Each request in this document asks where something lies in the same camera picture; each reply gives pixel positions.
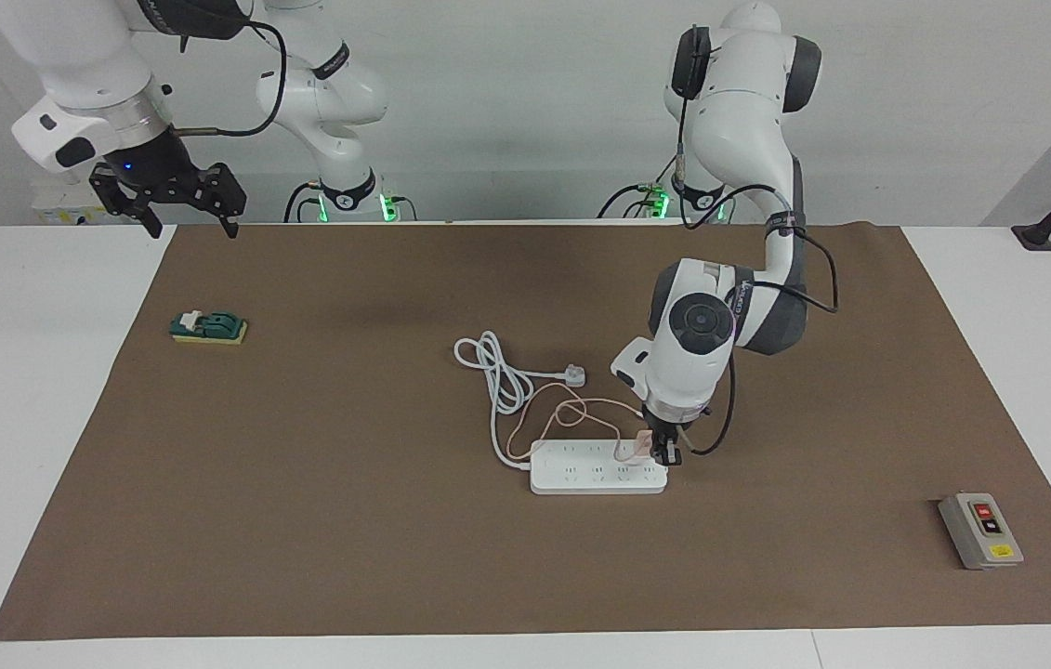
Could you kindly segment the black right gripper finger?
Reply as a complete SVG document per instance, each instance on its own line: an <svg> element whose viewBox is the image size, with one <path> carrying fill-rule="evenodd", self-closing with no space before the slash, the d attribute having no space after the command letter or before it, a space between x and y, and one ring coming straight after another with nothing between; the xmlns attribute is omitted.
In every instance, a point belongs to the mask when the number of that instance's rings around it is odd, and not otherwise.
<svg viewBox="0 0 1051 669"><path fill-rule="evenodd" d="M236 241L246 193L226 164L212 164L197 171L195 208L214 216L229 241Z"/></svg>
<svg viewBox="0 0 1051 669"><path fill-rule="evenodd" d="M152 211L152 197L148 193L126 194L120 177L109 164L95 164L90 173L90 187L109 215L126 216L142 226L153 241L160 241L163 223Z"/></svg>

